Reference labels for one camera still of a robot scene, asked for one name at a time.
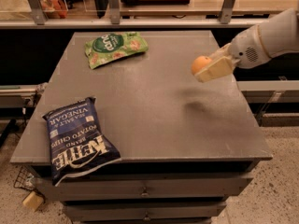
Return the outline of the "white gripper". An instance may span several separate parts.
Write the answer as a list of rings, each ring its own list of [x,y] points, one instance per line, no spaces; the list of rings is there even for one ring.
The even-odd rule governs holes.
[[[260,33],[260,26],[254,25],[239,33],[232,41],[209,55],[211,62],[194,77],[199,82],[231,75],[235,65],[227,58],[231,55],[237,67],[251,69],[270,61]]]

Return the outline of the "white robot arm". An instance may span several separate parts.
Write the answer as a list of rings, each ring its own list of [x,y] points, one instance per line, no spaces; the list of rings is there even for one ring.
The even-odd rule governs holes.
[[[199,82],[208,82],[231,75],[237,67],[251,69],[280,55],[298,52],[298,12],[290,8],[242,31],[209,56],[197,57],[191,71]]]

